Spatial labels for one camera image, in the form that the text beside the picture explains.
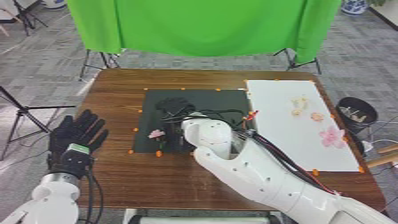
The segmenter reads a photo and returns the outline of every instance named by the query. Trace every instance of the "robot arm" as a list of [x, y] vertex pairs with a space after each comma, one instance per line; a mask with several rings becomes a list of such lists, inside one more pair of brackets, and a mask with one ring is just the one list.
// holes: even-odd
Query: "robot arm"
[[34, 189], [32, 200], [16, 209], [2, 224], [76, 223], [78, 183], [83, 175], [90, 175], [90, 155], [108, 135], [106, 130], [98, 135], [103, 125], [105, 121], [98, 120], [89, 110], [74, 121], [71, 116], [66, 116], [50, 134], [50, 174]]
[[181, 127], [186, 141], [197, 147], [195, 161], [243, 197], [281, 210], [300, 224], [392, 224], [359, 201], [325, 192], [295, 176], [250, 138], [236, 158], [229, 159], [231, 128], [218, 123], [204, 118], [186, 120]]

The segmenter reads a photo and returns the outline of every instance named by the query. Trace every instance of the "metal stand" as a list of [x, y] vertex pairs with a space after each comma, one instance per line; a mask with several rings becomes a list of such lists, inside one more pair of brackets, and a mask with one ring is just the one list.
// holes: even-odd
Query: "metal stand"
[[[106, 55], [108, 55], [108, 58], [106, 58], [103, 52], [99, 52], [99, 55], [101, 55], [101, 59], [103, 59], [103, 65], [105, 65], [105, 68], [106, 68], [106, 69], [112, 68], [112, 66], [110, 66], [110, 62], [115, 64], [115, 68], [119, 68], [121, 66], [119, 66], [119, 63], [117, 63], [117, 61], [115, 61], [115, 59], [114, 59], [114, 56], [115, 56], [115, 57], [119, 57], [119, 56], [114, 55], [114, 54], [106, 54]], [[87, 64], [87, 62], [89, 62], [89, 57], [90, 57], [90, 50], [87, 49], [87, 51], [85, 51], [85, 58], [83, 58], [83, 67], [82, 67], [82, 71], [80, 71], [78, 81], [83, 80], [85, 67], [103, 70], [103, 68], [99, 68], [99, 67], [96, 67], [96, 66], [92, 66], [92, 65]]]
[[295, 64], [295, 57], [293, 57], [293, 60], [291, 60], [289, 52], [288, 52], [286, 48], [273, 54], [273, 56], [277, 56], [282, 52], [286, 53], [286, 57], [288, 57], [288, 61], [289, 61], [289, 67], [288, 67], [286, 71], [289, 71], [291, 69], [300, 68], [304, 65], [314, 63], [316, 69], [318, 69], [318, 74], [321, 75], [318, 58], [314, 58], [314, 60], [311, 62], [304, 63], [304, 64]]
[[14, 2], [14, 6], [16, 6], [16, 10], [18, 10], [18, 14], [19, 14], [19, 19], [21, 19], [21, 23], [23, 23], [23, 29], [25, 29], [25, 33], [26, 36], [28, 34], [28, 29], [35, 29], [35, 21], [42, 24], [44, 27], [48, 27], [46, 23], [39, 20], [39, 18], [35, 17], [35, 15], [26, 12], [26, 9], [21, 7], [21, 4], [16, 0], [12, 0]]
[[[14, 105], [14, 107], [18, 108], [18, 111], [16, 111], [16, 119], [14, 119], [14, 124], [12, 124], [12, 128], [10, 128], [10, 132], [9, 132], [9, 138], [7, 138], [7, 143], [5, 143], [5, 149], [3, 149], [3, 152], [2, 152], [2, 157], [0, 157], [0, 161], [3, 160], [3, 156], [5, 156], [5, 153], [7, 153], [7, 149], [9, 149], [9, 145], [14, 141], [28, 138], [30, 136], [34, 136], [35, 134], [39, 133], [50, 133], [51, 130], [48, 128], [48, 125], [53, 121], [53, 118], [55, 118], [55, 114], [57, 114], [57, 111], [53, 113], [53, 116], [50, 118], [50, 121], [46, 124], [41, 123], [39, 119], [34, 117], [34, 115], [30, 114], [30, 110], [42, 110], [42, 109], [60, 109], [60, 108], [73, 108], [74, 106], [50, 106], [50, 107], [26, 107], [19, 104], [19, 102], [16, 101], [16, 98], [10, 96], [7, 90], [3, 89], [3, 87], [0, 86], [0, 93], [3, 94], [3, 99], [9, 101], [9, 103]], [[26, 117], [30, 119], [30, 121], [34, 122], [34, 124], [37, 125], [39, 127], [39, 131], [32, 132], [30, 134], [23, 135], [23, 136], [18, 136], [14, 138], [14, 134], [16, 134], [16, 127], [18, 127], [18, 123], [19, 123], [19, 119], [21, 117]]]

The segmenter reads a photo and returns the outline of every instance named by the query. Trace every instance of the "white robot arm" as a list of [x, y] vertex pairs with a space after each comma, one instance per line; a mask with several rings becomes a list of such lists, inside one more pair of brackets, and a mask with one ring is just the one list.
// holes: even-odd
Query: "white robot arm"
[[222, 121], [186, 120], [181, 127], [201, 166], [243, 197], [273, 207], [300, 224], [394, 224], [369, 206], [295, 176], [254, 139], [247, 138], [229, 159], [233, 130]]

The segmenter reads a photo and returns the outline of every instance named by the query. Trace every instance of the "tripod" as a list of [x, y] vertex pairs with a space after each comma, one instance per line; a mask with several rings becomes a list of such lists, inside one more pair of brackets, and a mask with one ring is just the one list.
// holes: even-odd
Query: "tripod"
[[18, 14], [19, 14], [19, 19], [21, 19], [21, 23], [23, 23], [23, 29], [25, 29], [25, 33], [28, 36], [28, 29], [35, 29], [35, 21], [42, 24], [44, 27], [48, 27], [46, 23], [39, 20], [39, 18], [34, 16], [34, 14], [30, 12], [26, 12], [26, 9], [21, 7], [21, 4], [16, 0], [12, 0], [14, 2], [14, 6], [16, 6], [16, 10], [18, 10]]
[[[53, 113], [53, 116], [50, 118], [50, 121], [46, 124], [41, 123], [39, 119], [34, 117], [34, 115], [30, 114], [30, 110], [41, 110], [41, 109], [60, 109], [60, 108], [73, 108], [74, 106], [50, 106], [50, 107], [26, 107], [19, 104], [19, 102], [16, 101], [16, 98], [10, 96], [7, 90], [3, 89], [3, 87], [0, 86], [0, 93], [3, 94], [3, 99], [9, 101], [9, 103], [14, 105], [14, 107], [18, 108], [18, 111], [16, 111], [16, 119], [14, 119], [14, 124], [12, 124], [12, 128], [10, 128], [10, 132], [9, 132], [9, 138], [7, 138], [7, 143], [5, 143], [5, 149], [3, 149], [3, 152], [2, 152], [2, 157], [0, 157], [0, 161], [3, 160], [3, 156], [5, 156], [5, 153], [7, 153], [7, 149], [9, 149], [9, 145], [14, 141], [28, 138], [30, 136], [34, 136], [35, 134], [39, 133], [50, 133], [51, 130], [48, 128], [48, 125], [53, 121], [53, 118], [55, 118], [55, 114], [57, 114], [57, 111]], [[30, 121], [34, 122], [34, 124], [37, 125], [39, 127], [39, 131], [32, 132], [30, 134], [23, 135], [23, 136], [18, 136], [16, 138], [14, 137], [14, 134], [16, 134], [16, 126], [18, 126], [18, 123], [19, 123], [19, 119], [21, 117], [26, 117], [30, 119]]]

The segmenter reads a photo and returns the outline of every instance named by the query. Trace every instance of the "wooden table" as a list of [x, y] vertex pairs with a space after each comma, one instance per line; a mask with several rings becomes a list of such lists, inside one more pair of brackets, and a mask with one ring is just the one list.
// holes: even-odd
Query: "wooden table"
[[[240, 196], [199, 166], [192, 156], [165, 154], [156, 158], [154, 154], [128, 154], [146, 88], [225, 90], [245, 88], [243, 80], [249, 79], [313, 80], [337, 117], [325, 90], [309, 73], [138, 69], [110, 69], [99, 73], [80, 110], [94, 111], [106, 120], [110, 130], [94, 166], [106, 208], [275, 210]], [[348, 197], [380, 210], [385, 206], [382, 192], [352, 142], [350, 147], [364, 173], [321, 172], [318, 179]], [[80, 204], [87, 204], [87, 191]]]

